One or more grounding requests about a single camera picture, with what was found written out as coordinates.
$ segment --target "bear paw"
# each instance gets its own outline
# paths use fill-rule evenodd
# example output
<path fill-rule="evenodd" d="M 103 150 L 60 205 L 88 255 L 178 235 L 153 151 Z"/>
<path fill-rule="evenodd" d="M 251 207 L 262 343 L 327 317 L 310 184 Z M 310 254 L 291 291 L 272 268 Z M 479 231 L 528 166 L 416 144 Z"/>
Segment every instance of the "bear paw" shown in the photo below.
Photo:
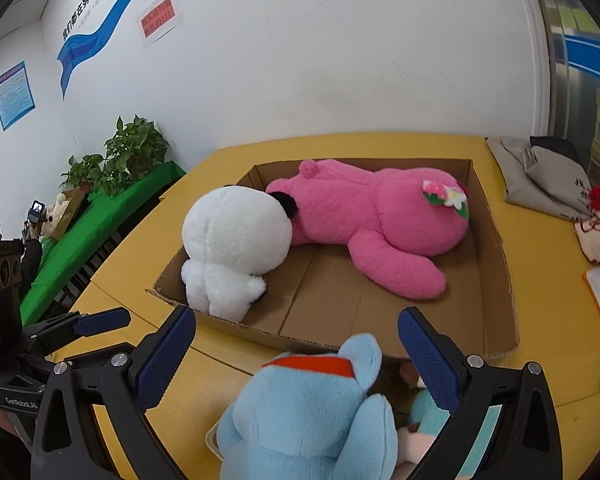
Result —
<path fill-rule="evenodd" d="M 253 276 L 249 280 L 248 291 L 251 298 L 250 303 L 254 303 L 264 296 L 264 293 L 267 291 L 267 282 L 260 276 Z"/>

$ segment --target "cardboard box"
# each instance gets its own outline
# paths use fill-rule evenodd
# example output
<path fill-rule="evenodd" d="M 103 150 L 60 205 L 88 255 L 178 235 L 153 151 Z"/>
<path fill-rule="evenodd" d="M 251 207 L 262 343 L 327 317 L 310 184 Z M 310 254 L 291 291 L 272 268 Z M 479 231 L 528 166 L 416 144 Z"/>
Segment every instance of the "cardboard box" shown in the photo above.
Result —
<path fill-rule="evenodd" d="M 72 189 L 70 191 L 63 191 L 63 193 L 67 197 L 67 200 L 69 201 L 69 205 L 64 210 L 64 214 L 62 215 L 62 218 L 58 222 L 58 225 L 56 226 L 56 230 L 51 235 L 51 237 L 54 240 L 60 240 L 60 238 L 62 238 L 62 236 L 64 236 L 64 233 L 68 229 L 72 218 L 74 217 L 74 215 L 80 208 L 80 204 L 82 203 L 82 200 L 84 200 L 84 193 L 80 189 Z"/>
<path fill-rule="evenodd" d="M 283 351 L 336 349 L 355 333 L 372 333 L 385 357 L 407 354 L 396 330 L 398 314 L 416 305 L 429 322 L 465 354 L 497 358 L 516 350 L 518 326 L 502 240 L 470 160 L 341 159 L 365 170 L 439 168 L 468 189 L 470 229 L 452 251 L 433 258 L 445 273 L 446 291 L 435 300 L 400 298 L 364 276 L 345 246 L 292 247 L 277 269 L 264 276 L 269 288 L 242 323 L 196 313 L 198 322 Z M 254 166 L 241 186 L 264 190 L 276 178 L 298 173 L 300 161 Z M 169 304 L 186 304 L 180 268 L 184 247 L 163 270 L 150 292 Z"/>

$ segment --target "green tablecloth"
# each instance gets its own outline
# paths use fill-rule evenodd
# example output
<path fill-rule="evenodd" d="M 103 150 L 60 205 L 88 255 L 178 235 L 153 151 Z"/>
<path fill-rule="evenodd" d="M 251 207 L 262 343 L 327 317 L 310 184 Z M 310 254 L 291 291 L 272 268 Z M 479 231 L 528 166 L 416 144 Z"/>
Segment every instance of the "green tablecloth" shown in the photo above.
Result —
<path fill-rule="evenodd" d="M 117 196 L 91 193 L 91 205 L 62 239 L 45 241 L 40 272 L 20 306 L 22 323 L 36 322 L 58 292 L 122 222 L 164 186 L 183 175 L 174 162 L 167 162 Z"/>

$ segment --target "potted plant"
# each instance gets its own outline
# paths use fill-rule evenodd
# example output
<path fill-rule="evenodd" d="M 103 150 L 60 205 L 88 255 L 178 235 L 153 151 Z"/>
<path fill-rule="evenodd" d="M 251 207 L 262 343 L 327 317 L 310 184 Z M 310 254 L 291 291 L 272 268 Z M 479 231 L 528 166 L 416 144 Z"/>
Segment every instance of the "potted plant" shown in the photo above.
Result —
<path fill-rule="evenodd" d="M 94 183 L 94 191 L 103 189 L 107 196 L 114 196 L 124 191 L 133 182 L 128 170 L 120 171 L 116 167 L 116 162 L 114 158 L 105 162 L 100 177 Z"/>
<path fill-rule="evenodd" d="M 69 171 L 63 173 L 65 177 L 62 186 L 79 188 L 84 194 L 93 189 L 94 183 L 100 179 L 102 171 L 100 163 L 104 160 L 99 153 L 94 155 L 85 155 L 81 162 L 76 162 L 75 157 L 69 159 Z"/>
<path fill-rule="evenodd" d="M 144 177 L 155 163 L 164 162 L 169 143 L 164 139 L 154 122 L 134 117 L 132 123 L 123 124 L 118 117 L 116 134 L 105 142 L 107 148 L 107 166 L 119 173 L 131 176 L 132 180 Z"/>

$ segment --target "white stuffed toy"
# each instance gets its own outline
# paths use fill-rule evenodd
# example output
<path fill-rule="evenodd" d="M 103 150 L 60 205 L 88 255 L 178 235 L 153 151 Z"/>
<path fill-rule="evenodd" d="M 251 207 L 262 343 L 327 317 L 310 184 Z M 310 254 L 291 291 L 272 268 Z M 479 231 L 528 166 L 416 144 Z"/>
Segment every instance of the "white stuffed toy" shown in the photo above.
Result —
<path fill-rule="evenodd" d="M 69 206 L 69 201 L 64 193 L 60 193 L 56 197 L 56 203 L 53 206 L 47 206 L 46 208 L 46 222 L 42 224 L 41 234 L 45 238 L 49 238 L 53 235 L 58 222 L 62 218 L 62 215 Z"/>
<path fill-rule="evenodd" d="M 182 226 L 189 306 L 240 322 L 267 290 L 262 274 L 286 258 L 295 212 L 289 195 L 249 187 L 225 186 L 201 197 Z"/>

